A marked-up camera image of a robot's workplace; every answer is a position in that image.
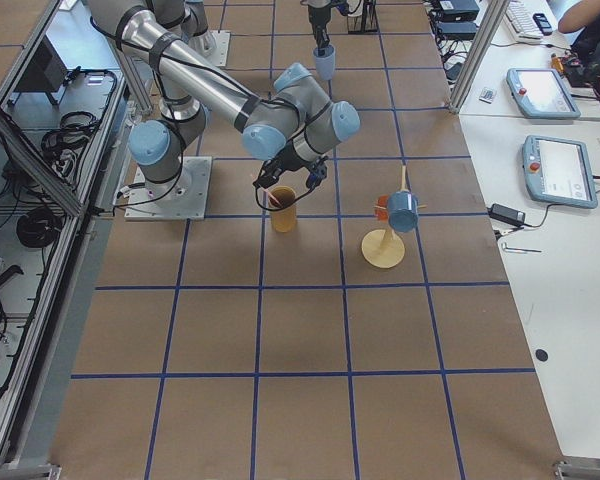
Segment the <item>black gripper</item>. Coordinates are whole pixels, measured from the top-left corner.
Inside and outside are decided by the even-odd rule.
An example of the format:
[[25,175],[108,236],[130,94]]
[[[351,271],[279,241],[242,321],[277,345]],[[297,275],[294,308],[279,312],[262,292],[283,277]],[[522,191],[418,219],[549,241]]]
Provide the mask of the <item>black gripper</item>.
[[307,183],[321,183],[327,178],[327,166],[325,164],[327,157],[322,154],[311,155],[309,159],[304,159],[296,151],[292,143],[287,145],[269,161],[269,169],[262,169],[258,176],[253,180],[252,185],[256,189],[269,189],[279,182],[280,176],[287,172],[295,172],[305,168],[309,172]]
[[312,25],[312,33],[316,41],[317,56],[326,57],[329,54],[330,38],[326,23]]

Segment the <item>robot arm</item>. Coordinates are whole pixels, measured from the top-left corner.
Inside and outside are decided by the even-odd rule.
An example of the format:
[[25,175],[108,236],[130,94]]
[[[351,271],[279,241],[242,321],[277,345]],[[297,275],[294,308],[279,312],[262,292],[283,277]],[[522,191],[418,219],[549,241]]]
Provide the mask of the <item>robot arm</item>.
[[351,10],[345,0],[306,0],[301,2],[307,7],[308,19],[316,42],[314,56],[325,58],[335,52],[330,44],[328,24],[331,21],[332,10],[336,9],[341,15],[347,16]]
[[201,1],[92,1],[94,28],[119,52],[144,61],[163,83],[171,120],[185,109],[210,108],[240,133],[243,148],[262,161],[253,182],[268,190],[285,172],[308,171],[313,191],[327,176],[328,153],[360,129],[353,105],[334,102],[316,75],[295,62],[264,99],[215,67],[215,43]]

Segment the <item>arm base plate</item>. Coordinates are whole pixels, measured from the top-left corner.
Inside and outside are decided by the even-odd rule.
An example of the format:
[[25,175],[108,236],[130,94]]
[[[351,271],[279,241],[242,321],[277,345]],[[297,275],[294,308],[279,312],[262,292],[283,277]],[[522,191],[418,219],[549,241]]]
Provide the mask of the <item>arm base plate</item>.
[[228,30],[208,30],[199,42],[201,54],[217,67],[228,60],[231,33]]
[[146,182],[139,167],[134,182],[142,183],[129,192],[128,221],[196,220],[205,218],[213,159],[210,156],[185,156],[183,171],[175,180],[162,185]]

